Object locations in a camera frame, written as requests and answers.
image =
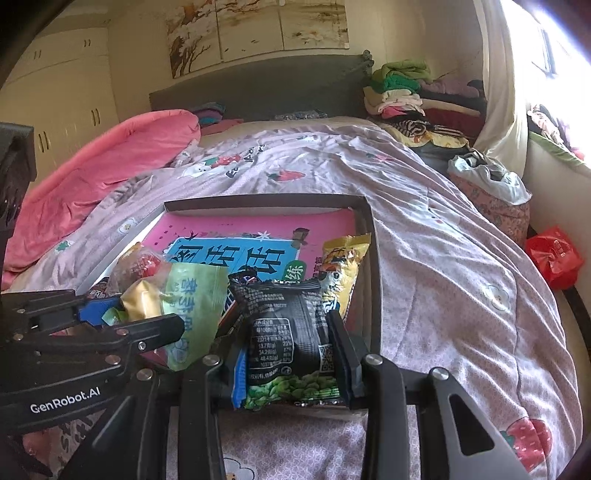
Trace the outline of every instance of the pink blanket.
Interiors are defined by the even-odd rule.
[[[2,289],[80,227],[118,184],[164,167],[200,137],[195,115],[166,110],[130,118],[82,147],[26,195],[8,241]]]

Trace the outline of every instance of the gold snack bag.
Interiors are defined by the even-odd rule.
[[[138,280],[121,295],[123,304],[129,316],[129,322],[159,317],[162,315],[160,291],[158,287],[146,279]]]
[[[323,257],[318,276],[322,285],[324,312],[338,310],[344,320],[357,280],[359,264],[369,249],[371,234],[343,236],[322,246]]]

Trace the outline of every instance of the window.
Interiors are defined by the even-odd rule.
[[[540,14],[540,23],[514,1],[502,0],[502,4],[515,58],[525,63],[516,69],[522,70],[528,108],[537,103],[548,108],[558,119],[566,146],[591,161],[591,135],[585,131],[591,92],[582,87],[574,94],[573,89],[573,83],[591,85],[591,66],[551,18]]]

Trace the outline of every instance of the green peas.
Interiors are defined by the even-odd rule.
[[[303,375],[281,375],[264,385],[252,385],[244,407],[259,410],[274,401],[311,401],[338,398],[339,389],[334,377],[323,377],[320,372]]]

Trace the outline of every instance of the bed frame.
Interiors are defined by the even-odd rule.
[[[226,107],[224,118],[246,122],[320,110],[328,116],[366,117],[362,88],[369,84],[371,53],[297,55],[258,60],[204,73],[150,93],[152,110],[193,111],[208,102]]]

